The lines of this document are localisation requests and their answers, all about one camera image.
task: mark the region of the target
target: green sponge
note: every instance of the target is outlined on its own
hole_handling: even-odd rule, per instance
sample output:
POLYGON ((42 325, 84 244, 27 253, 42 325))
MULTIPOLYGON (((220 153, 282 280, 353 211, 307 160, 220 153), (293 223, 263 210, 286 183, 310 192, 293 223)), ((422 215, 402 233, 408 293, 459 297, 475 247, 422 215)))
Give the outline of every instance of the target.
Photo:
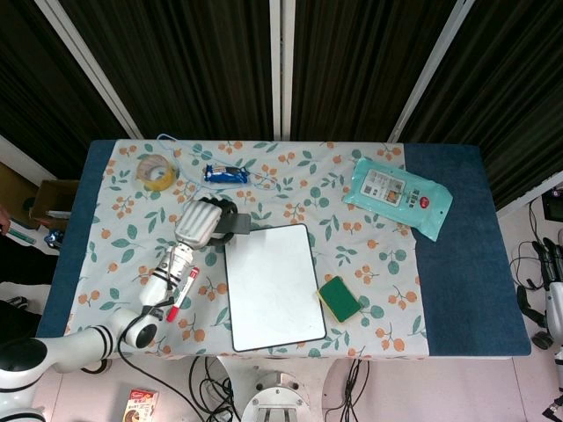
POLYGON ((343 323, 362 308, 340 277, 328 281, 317 293, 339 323, 343 323))

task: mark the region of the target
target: tape roll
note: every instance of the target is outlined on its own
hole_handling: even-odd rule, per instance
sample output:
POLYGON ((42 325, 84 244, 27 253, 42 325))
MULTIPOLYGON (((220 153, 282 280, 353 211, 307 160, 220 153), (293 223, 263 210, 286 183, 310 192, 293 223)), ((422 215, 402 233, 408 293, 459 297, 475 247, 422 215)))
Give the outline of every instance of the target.
POLYGON ((151 191, 163 191, 174 183, 174 168, 163 156, 146 156, 137 166, 137 178, 151 191))

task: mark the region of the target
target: floral tablecloth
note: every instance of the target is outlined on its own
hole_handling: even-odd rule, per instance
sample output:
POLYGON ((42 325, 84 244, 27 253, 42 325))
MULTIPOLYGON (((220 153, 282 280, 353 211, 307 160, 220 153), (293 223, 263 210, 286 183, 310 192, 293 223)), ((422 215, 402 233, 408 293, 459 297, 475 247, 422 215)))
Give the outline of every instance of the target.
POLYGON ((410 228, 342 202, 361 156, 405 166, 401 144, 116 142, 99 188, 66 332, 100 324, 120 307, 141 309, 140 289, 173 244, 183 208, 192 199, 214 196, 235 201, 239 212, 251 215, 254 228, 305 223, 319 285, 341 276, 362 305, 361 313, 339 324, 325 312, 323 340, 235 353, 223 250, 207 247, 194 254, 201 273, 176 321, 163 321, 155 341, 137 353, 428 356, 410 228), (145 190, 135 179, 139 160, 148 154, 165 156, 177 169, 177 180, 161 193, 145 190), (204 182, 205 164, 244 165, 252 173, 250 183, 204 182))

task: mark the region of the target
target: red marker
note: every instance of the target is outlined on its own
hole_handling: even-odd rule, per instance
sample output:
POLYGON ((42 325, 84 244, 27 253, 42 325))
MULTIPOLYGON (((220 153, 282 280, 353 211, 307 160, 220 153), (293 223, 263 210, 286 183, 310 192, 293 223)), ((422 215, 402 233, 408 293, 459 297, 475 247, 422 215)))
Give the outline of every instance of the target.
POLYGON ((170 309, 170 313, 166 318, 166 321, 168 321, 169 323, 174 321, 174 318, 178 315, 179 307, 181 306, 182 302, 186 298, 187 292, 189 292, 190 288, 192 288, 192 285, 194 284, 195 279, 197 279, 199 273, 200 273, 200 269, 197 266, 192 268, 192 272, 190 272, 190 276, 187 278, 184 288, 182 288, 182 291, 180 292, 178 299, 176 299, 176 303, 172 305, 172 309, 170 309))

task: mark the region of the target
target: marker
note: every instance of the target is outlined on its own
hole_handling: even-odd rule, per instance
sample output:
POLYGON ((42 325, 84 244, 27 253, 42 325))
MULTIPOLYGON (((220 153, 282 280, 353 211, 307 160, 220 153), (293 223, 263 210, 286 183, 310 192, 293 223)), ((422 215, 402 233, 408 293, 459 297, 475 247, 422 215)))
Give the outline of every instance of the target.
POLYGON ((35 244, 35 242, 36 242, 34 238, 26 236, 23 233, 21 233, 17 230, 14 230, 14 229, 9 229, 8 234, 12 235, 14 237, 17 237, 18 239, 21 239, 24 242, 28 242, 29 244, 35 244))
POLYGON ((166 318, 166 321, 168 321, 169 323, 174 321, 174 318, 178 315, 179 307, 181 306, 182 302, 186 298, 187 292, 189 292, 190 288, 192 288, 192 285, 194 284, 195 279, 197 279, 199 273, 200 273, 200 269, 197 266, 192 268, 192 272, 190 272, 190 276, 187 278, 184 288, 182 288, 182 291, 180 292, 178 299, 176 299, 176 303, 172 305, 172 309, 170 309, 170 313, 166 318))

